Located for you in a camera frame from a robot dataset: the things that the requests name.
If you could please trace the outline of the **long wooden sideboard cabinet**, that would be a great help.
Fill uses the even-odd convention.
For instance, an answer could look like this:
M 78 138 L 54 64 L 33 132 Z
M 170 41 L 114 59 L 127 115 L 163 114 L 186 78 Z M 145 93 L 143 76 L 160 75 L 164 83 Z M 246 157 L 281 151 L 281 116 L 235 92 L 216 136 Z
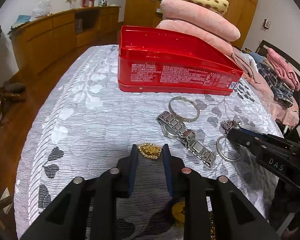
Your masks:
M 25 23 L 12 31 L 19 70 L 35 76 L 65 55 L 116 41 L 119 6 L 72 9 Z

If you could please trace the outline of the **gold round medallion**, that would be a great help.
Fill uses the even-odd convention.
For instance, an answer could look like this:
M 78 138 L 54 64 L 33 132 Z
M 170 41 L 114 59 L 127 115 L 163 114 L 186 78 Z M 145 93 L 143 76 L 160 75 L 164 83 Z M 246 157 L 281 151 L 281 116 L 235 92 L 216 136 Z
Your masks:
M 172 215 L 175 219 L 175 224 L 183 227 L 185 224 L 185 201 L 177 202 L 172 206 Z

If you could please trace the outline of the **yellow brown-spotted blanket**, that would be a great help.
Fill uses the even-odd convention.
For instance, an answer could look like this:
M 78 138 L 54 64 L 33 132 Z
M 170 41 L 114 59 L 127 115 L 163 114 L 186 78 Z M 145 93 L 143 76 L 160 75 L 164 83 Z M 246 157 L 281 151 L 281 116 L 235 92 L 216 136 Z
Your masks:
M 200 5 L 201 7 L 205 7 L 217 14 L 224 16 L 229 9 L 229 2 L 227 0 L 183 0 L 187 2 L 194 3 L 196 5 Z

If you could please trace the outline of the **pink folded quilt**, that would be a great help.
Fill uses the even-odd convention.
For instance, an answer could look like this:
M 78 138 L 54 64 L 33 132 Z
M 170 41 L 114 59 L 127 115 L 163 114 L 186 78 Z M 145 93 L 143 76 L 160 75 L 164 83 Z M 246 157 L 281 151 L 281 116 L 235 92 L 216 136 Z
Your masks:
M 182 0 L 162 0 L 163 18 L 182 20 L 211 32 L 226 41 L 234 42 L 241 37 L 239 29 L 216 12 Z
M 233 54 L 233 47 L 229 42 L 188 22 L 181 20 L 162 20 L 157 25 L 157 28 L 198 37 L 227 56 Z

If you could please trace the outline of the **pink bed sheet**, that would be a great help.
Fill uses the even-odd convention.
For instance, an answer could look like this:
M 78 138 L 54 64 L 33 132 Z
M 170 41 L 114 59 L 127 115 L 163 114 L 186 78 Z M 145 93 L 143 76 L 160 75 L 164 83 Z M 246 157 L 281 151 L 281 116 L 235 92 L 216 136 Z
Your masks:
M 258 72 L 255 59 L 250 54 L 233 48 L 231 59 L 243 69 L 243 80 L 247 81 L 253 88 L 254 93 L 258 96 L 271 118 L 284 126 L 288 126 L 290 130 L 295 128 L 299 123 L 299 107 L 294 97 L 292 97 L 293 105 L 289 108 L 276 101 L 267 82 Z M 268 66 L 269 61 L 265 57 L 261 57 L 261 62 Z

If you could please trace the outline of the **plain silver ring bangle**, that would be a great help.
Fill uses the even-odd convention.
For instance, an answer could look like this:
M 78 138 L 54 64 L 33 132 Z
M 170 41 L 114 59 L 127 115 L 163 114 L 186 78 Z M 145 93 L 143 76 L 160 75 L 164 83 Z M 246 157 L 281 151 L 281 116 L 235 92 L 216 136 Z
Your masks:
M 216 149 L 219 156 L 227 162 L 234 163 L 242 159 L 240 146 L 236 142 L 231 142 L 226 135 L 216 140 Z

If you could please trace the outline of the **gold ornate brooch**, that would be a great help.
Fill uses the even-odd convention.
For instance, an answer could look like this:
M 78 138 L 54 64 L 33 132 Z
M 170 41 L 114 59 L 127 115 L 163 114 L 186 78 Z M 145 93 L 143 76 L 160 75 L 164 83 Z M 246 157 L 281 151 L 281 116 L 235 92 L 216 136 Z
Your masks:
M 162 148 L 153 143 L 144 143 L 138 145 L 138 150 L 143 157 L 157 160 L 161 156 Z

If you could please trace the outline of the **lower pink folded quilt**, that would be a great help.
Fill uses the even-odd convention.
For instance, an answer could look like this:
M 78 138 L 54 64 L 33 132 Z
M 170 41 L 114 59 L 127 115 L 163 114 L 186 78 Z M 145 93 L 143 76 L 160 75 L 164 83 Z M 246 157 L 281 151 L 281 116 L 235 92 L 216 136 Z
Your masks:
M 157 25 L 157 28 L 198 37 L 227 56 L 233 54 L 233 47 L 229 42 L 188 22 L 181 20 L 162 20 Z

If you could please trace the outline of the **blue cloth on sideboard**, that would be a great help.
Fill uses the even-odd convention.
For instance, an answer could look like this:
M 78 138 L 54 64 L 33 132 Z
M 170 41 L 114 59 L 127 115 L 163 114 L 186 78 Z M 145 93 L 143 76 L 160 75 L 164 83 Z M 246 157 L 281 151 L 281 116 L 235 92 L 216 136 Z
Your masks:
M 27 24 L 30 21 L 30 18 L 31 18 L 31 16 L 29 16 L 29 15 L 19 15 L 16 22 L 11 25 L 11 28 L 10 28 L 8 34 L 13 32 L 14 29 L 17 29 L 17 28 L 21 27 L 22 25 Z

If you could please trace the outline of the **silver metal wristwatch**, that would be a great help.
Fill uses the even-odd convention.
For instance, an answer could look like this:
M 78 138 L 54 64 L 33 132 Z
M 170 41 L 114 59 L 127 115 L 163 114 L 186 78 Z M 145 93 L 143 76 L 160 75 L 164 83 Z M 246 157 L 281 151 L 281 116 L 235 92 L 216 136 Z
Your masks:
M 216 155 L 196 139 L 194 130 L 188 129 L 182 121 L 179 121 L 168 111 L 159 114 L 156 120 L 160 124 L 164 136 L 181 142 L 188 151 L 207 167 L 211 168 L 213 166 Z

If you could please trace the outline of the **wooden coat stand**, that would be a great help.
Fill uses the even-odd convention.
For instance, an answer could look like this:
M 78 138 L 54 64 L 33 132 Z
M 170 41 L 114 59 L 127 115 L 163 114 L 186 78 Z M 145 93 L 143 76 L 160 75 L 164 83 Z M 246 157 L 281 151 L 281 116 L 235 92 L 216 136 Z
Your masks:
M 22 83 L 8 83 L 0 87 L 0 124 L 2 121 L 4 103 L 6 101 L 19 102 L 23 101 L 21 94 L 25 91 L 26 87 Z

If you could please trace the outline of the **white grey floral bedspread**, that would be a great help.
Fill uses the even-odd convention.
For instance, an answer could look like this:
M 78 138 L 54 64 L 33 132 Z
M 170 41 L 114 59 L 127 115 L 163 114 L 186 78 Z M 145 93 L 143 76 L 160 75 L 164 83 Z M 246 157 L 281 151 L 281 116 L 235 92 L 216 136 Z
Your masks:
M 125 93 L 118 87 L 117 45 L 84 52 L 61 77 L 39 110 L 27 135 L 17 169 L 14 210 L 21 237 L 31 223 L 76 176 L 91 179 L 130 154 L 134 144 L 168 144 L 172 155 L 207 178 L 228 177 L 268 217 L 278 178 L 258 165 L 246 148 L 230 163 L 216 154 L 208 168 L 179 141 L 164 136 L 157 116 L 169 106 L 192 119 L 196 139 L 212 152 L 222 136 L 220 123 L 239 121 L 248 130 L 281 136 L 276 122 L 247 81 L 240 79 L 229 96 L 172 93 Z

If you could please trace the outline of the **plaid blue shirt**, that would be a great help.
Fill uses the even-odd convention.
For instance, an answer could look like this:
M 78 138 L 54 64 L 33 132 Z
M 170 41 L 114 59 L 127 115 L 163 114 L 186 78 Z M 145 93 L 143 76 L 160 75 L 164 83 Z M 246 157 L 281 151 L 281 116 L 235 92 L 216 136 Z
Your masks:
M 284 85 L 284 82 L 278 77 L 274 70 L 262 62 L 257 64 L 257 68 L 273 92 L 274 99 L 281 102 L 287 108 L 291 107 L 293 105 L 293 92 Z

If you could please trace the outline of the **dark wooden headboard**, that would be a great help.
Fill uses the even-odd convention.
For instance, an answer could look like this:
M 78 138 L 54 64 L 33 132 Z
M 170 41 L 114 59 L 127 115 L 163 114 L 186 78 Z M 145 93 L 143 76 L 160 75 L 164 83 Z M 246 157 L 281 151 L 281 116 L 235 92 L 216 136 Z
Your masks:
M 281 49 L 272 45 L 271 43 L 269 43 L 265 40 L 262 40 L 261 43 L 259 44 L 258 48 L 256 49 L 255 53 L 257 53 L 261 56 L 266 56 L 268 48 L 273 49 L 282 58 L 284 58 L 288 63 L 290 63 L 296 69 L 297 74 L 300 77 L 300 64 L 297 61 L 295 61 L 292 57 L 290 57 L 288 54 L 286 54 L 284 51 L 282 51 Z

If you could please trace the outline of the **wall thermostat switch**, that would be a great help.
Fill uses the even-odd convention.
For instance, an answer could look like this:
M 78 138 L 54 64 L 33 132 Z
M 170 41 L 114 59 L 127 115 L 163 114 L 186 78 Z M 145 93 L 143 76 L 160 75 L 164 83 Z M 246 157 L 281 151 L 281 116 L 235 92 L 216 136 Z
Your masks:
M 270 21 L 270 20 L 264 19 L 264 22 L 263 22 L 263 28 L 264 28 L 264 29 L 269 29 L 269 28 L 270 28 L 270 24 L 271 24 L 271 21 Z

